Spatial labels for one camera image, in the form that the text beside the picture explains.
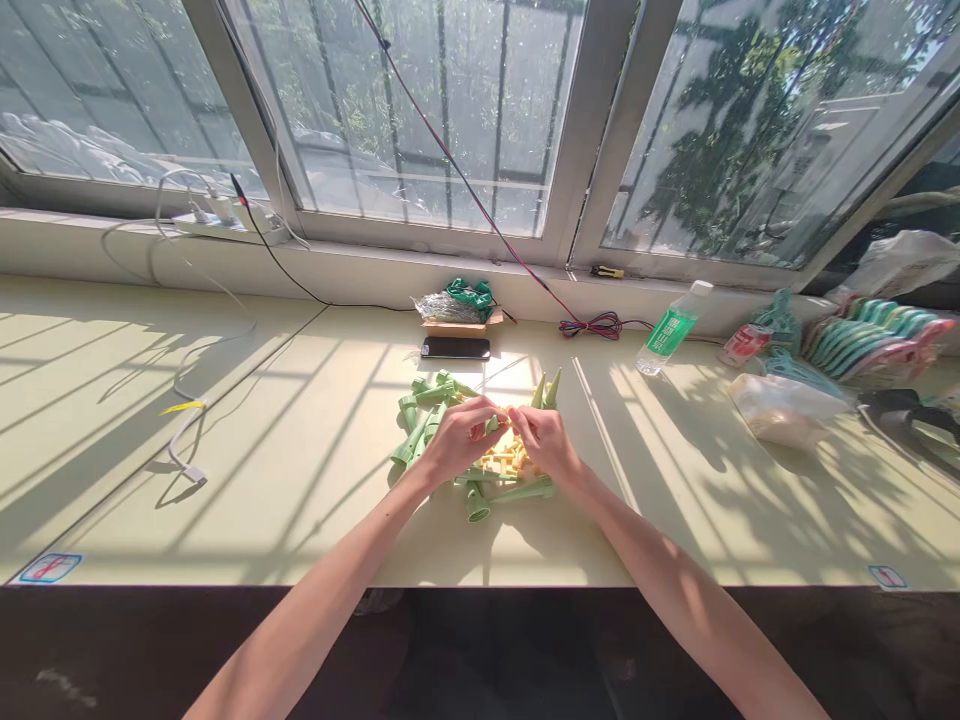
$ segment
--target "red wire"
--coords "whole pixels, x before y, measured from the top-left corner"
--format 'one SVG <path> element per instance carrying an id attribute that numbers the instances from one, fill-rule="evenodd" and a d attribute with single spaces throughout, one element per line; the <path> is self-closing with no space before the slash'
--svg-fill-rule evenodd
<path id="1" fill-rule="evenodd" d="M 396 76 L 397 81 L 400 83 L 400 87 L 403 88 L 403 91 L 406 93 L 407 97 L 410 99 L 410 102 L 413 104 L 414 109 L 417 111 L 417 114 L 420 116 L 420 119 L 423 120 L 424 124 L 427 126 L 427 130 L 430 131 L 430 134 L 433 136 L 433 139 L 436 141 L 437 145 L 440 146 L 440 149 L 443 150 L 443 154 L 446 156 L 447 160 L 457 171 L 457 174 L 460 175 L 460 179 L 463 180 L 464 185 L 467 186 L 467 191 L 470 193 L 473 201 L 476 203 L 477 207 L 480 208 L 480 212 L 483 215 L 484 219 L 490 224 L 490 227 L 493 231 L 499 236 L 503 241 L 503 244 L 507 246 L 507 250 L 510 251 L 510 254 L 513 255 L 513 258 L 520 263 L 524 270 L 526 270 L 530 277 L 536 280 L 540 286 L 550 293 L 550 297 L 560 303 L 561 307 L 567 311 L 573 321 L 564 320 L 560 323 L 560 332 L 563 333 L 563 336 L 566 338 L 576 337 L 581 330 L 589 330 L 595 332 L 598 335 L 602 335 L 605 338 L 610 340 L 618 340 L 620 338 L 620 330 L 626 323 L 636 322 L 642 323 L 644 325 L 650 325 L 649 323 L 644 322 L 643 320 L 624 320 L 620 321 L 620 318 L 617 317 L 617 314 L 613 311 L 605 312 L 601 315 L 598 315 L 590 322 L 583 322 L 574 315 L 573 310 L 567 307 L 566 303 L 563 302 L 556 294 L 547 287 L 547 284 L 540 279 L 540 277 L 529 268 L 529 266 L 523 261 L 523 258 L 513 249 L 507 239 L 503 236 L 503 233 L 500 232 L 500 228 L 497 227 L 496 222 L 493 218 L 490 217 L 487 213 L 487 209 L 483 206 L 483 203 L 480 201 L 480 198 L 477 197 L 477 194 L 474 192 L 473 187 L 471 187 L 470 182 L 467 180 L 466 176 L 463 174 L 463 171 L 460 169 L 460 166 L 457 165 L 457 161 L 453 157 L 453 153 L 447 148 L 446 144 L 437 134 L 436 130 L 433 129 L 433 125 L 430 124 L 430 121 L 427 119 L 427 116 L 423 114 L 423 111 L 420 109 L 420 105 L 417 104 L 416 98 L 413 97 L 413 93 L 410 92 L 410 89 L 407 87 L 407 84 L 403 80 L 403 76 L 400 74 L 400 71 L 397 69 L 396 64 L 393 62 L 393 57 L 390 55 L 390 43 L 387 41 L 381 34 L 380 30 L 377 28 L 376 23 L 373 21 L 373 18 L 370 16 L 370 12 L 367 10 L 366 4 L 363 0 L 354 0 L 354 4 L 357 6 L 357 9 L 360 10 L 360 14 L 363 16 L 363 19 L 366 21 L 367 25 L 370 27 L 370 30 L 373 32 L 374 36 L 377 38 L 377 43 L 380 45 L 383 54 L 386 56 L 387 61 L 390 63 L 390 67 L 393 69 L 393 74 Z"/>

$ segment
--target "soda can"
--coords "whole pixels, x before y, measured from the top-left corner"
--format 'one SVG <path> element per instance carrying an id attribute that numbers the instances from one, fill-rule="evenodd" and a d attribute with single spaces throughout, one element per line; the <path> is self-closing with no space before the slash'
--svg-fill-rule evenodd
<path id="1" fill-rule="evenodd" d="M 720 350 L 719 357 L 727 365 L 743 367 L 747 360 L 763 350 L 772 337 L 773 330 L 770 328 L 748 323 L 727 340 L 727 344 Z"/>

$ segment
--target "window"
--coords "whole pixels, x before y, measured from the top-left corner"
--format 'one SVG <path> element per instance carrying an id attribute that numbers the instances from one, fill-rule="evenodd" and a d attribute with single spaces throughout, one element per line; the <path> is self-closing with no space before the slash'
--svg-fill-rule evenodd
<path id="1" fill-rule="evenodd" d="M 950 100 L 957 6 L 686 0 L 575 258 L 679 276 L 750 277 L 693 259 L 803 270 L 894 165 L 885 151 Z"/>
<path id="2" fill-rule="evenodd" d="M 540 265 L 802 289 L 960 117 L 960 0 L 365 2 Z M 0 0 L 0 21 L 21 198 L 149 216 L 167 170 L 234 172 L 311 239 L 510 259 L 355 0 Z"/>
<path id="3" fill-rule="evenodd" d="M 0 111 L 25 173 L 155 188 L 186 167 L 265 196 L 179 0 L 0 0 Z"/>
<path id="4" fill-rule="evenodd" d="M 870 243 L 902 230 L 929 230 L 953 242 L 960 239 L 960 134 L 954 135 L 895 198 L 884 204 L 830 260 L 807 292 L 822 295 L 836 287 L 857 269 Z M 960 271 L 898 300 L 938 310 L 960 310 Z"/>
<path id="5" fill-rule="evenodd" d="M 407 84 L 509 235 L 542 236 L 585 0 L 370 3 Z M 309 210 L 487 230 L 353 0 L 230 0 Z"/>

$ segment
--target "cardboard box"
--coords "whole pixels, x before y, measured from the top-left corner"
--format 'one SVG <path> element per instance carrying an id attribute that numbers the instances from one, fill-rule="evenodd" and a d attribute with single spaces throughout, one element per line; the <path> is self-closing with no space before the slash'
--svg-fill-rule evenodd
<path id="1" fill-rule="evenodd" d="M 476 325 L 471 323 L 440 323 L 436 320 L 424 320 L 423 329 L 427 337 L 486 337 L 487 327 L 503 322 L 503 311 L 499 307 L 494 307 L 493 312 L 487 319 L 486 325 Z"/>

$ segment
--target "water bottle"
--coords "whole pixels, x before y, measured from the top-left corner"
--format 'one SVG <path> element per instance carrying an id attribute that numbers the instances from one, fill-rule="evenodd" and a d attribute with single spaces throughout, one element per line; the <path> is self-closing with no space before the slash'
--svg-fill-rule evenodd
<path id="1" fill-rule="evenodd" d="M 711 283 L 697 280 L 686 295 L 670 303 L 670 307 L 647 338 L 646 345 L 637 353 L 637 370 L 644 375 L 656 375 L 660 372 L 660 368 L 667 364 L 667 360 L 707 309 L 707 299 L 712 290 Z"/>

